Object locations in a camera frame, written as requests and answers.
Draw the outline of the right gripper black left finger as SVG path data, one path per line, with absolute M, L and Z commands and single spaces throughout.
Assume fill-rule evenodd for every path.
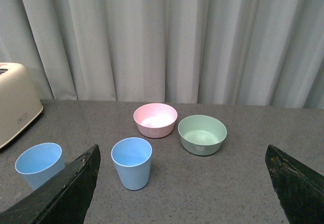
M 1 213 L 1 223 L 83 223 L 97 185 L 101 155 L 92 146 L 30 195 Z

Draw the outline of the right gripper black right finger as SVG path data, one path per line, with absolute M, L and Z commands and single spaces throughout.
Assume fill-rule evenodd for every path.
M 289 223 L 323 223 L 323 176 L 269 145 L 266 166 Z

